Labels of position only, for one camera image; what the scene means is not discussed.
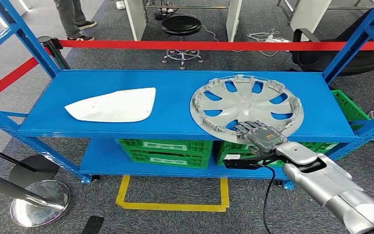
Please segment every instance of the blue metal shelf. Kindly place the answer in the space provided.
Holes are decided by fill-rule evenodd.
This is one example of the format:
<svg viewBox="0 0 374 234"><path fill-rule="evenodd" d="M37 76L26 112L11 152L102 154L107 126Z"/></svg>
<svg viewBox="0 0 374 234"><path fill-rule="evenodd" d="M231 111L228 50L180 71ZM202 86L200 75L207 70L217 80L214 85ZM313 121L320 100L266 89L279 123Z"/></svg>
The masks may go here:
<svg viewBox="0 0 374 234"><path fill-rule="evenodd" d="M281 167L274 168L276 179L287 179ZM209 178L257 178L271 179L272 172L258 170L227 169L216 165L213 157L207 169L192 169L131 162L124 150L113 139L93 138L82 158L79 172L92 175L171 176Z"/></svg>
<svg viewBox="0 0 374 234"><path fill-rule="evenodd" d="M19 126L0 111L0 129L52 160L81 182L91 175L190 176L270 178L270 171L232 170L217 167L214 160L206 170L186 169L130 162L113 138L160 138L212 140L190 117L188 104L194 91L210 79L234 74L277 80L300 98L305 112L302 126L289 138L304 142L341 142L327 152L338 159L374 139L374 119L355 133L349 127L327 87L370 38L374 39L374 8L357 27L345 46L323 73L303 72L227 72L227 71L60 71L46 54L35 35L9 0L0 0L0 15L9 27L0 33L0 44L17 35L51 78L55 78ZM135 123L94 123L75 120L65 105L117 90L155 87L153 112ZM91 137L80 167L36 137ZM286 180L276 168L277 179Z"/></svg>
<svg viewBox="0 0 374 234"><path fill-rule="evenodd" d="M349 142L356 138L321 74L295 72L61 71L17 132L31 137L215 140L193 121L188 104L209 80L236 74L277 80L300 98L305 117L291 140ZM156 88L156 98L151 115L140 122L79 121L64 108L85 98L146 87Z"/></svg>

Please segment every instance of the yellow tape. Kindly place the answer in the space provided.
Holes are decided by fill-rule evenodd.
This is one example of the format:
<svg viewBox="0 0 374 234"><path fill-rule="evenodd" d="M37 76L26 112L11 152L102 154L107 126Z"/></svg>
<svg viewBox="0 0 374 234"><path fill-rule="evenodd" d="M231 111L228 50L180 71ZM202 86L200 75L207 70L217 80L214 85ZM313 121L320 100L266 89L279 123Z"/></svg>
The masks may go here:
<svg viewBox="0 0 374 234"><path fill-rule="evenodd" d="M151 211L202 211L202 212L226 212L230 206L228 197L227 178L220 179L220 205L200 205L200 204L167 204L167 203L137 203L125 202L130 176L124 175L121 179L121 185L118 190L118 196L115 203L123 209L129 210L151 210Z"/></svg>

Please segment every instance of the black shoe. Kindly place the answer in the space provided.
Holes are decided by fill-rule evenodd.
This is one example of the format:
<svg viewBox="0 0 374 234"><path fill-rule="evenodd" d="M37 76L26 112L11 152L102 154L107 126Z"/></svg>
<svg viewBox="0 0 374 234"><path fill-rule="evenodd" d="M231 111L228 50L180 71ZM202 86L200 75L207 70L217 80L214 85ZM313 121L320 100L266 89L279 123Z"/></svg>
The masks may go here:
<svg viewBox="0 0 374 234"><path fill-rule="evenodd" d="M91 27L96 26L96 22L95 21L86 21L85 24L76 24L75 23L75 26L77 26L80 30L83 30L83 29L86 29L86 28L91 28Z"/></svg>
<svg viewBox="0 0 374 234"><path fill-rule="evenodd" d="M68 40L94 40L95 38L94 37L90 37L90 36L80 36L78 38L67 38Z"/></svg>

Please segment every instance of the shelf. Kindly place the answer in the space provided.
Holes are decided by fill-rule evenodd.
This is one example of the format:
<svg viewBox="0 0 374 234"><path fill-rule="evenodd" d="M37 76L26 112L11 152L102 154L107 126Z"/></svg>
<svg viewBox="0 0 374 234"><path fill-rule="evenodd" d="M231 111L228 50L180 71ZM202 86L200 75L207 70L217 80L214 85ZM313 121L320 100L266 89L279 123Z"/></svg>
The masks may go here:
<svg viewBox="0 0 374 234"><path fill-rule="evenodd" d="M209 80L236 74L277 80L300 98L305 117L290 140L349 142L356 138L322 75L307 72L61 71L17 131L30 137L215 140L192 120L188 105L193 93ZM151 115L140 122L79 121L64 109L85 98L146 87L156 88L156 99Z"/></svg>
<svg viewBox="0 0 374 234"><path fill-rule="evenodd" d="M216 165L210 157L207 169L191 169L131 162L121 146L113 139L91 139L82 158L79 172L91 175L132 175L210 178L254 178L271 179L272 172L265 168L258 170L227 169ZM275 168L277 179L286 179L281 167Z"/></svg>

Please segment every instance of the red barrier tape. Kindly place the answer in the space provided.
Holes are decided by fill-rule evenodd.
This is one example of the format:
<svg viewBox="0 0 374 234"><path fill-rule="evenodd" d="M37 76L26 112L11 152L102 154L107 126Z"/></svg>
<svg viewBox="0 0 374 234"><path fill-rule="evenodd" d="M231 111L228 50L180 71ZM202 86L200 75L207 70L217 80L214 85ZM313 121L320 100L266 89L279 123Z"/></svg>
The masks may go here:
<svg viewBox="0 0 374 234"><path fill-rule="evenodd" d="M60 40L64 47L135 50L221 50L221 51L339 51L345 42L210 42L210 41L127 41L127 40ZM374 41L361 50L374 50Z"/></svg>
<svg viewBox="0 0 374 234"><path fill-rule="evenodd" d="M0 79L0 92L6 89L9 85L13 84L15 81L17 81L37 65L37 60L35 58L30 58L17 69L7 74L4 78Z"/></svg>

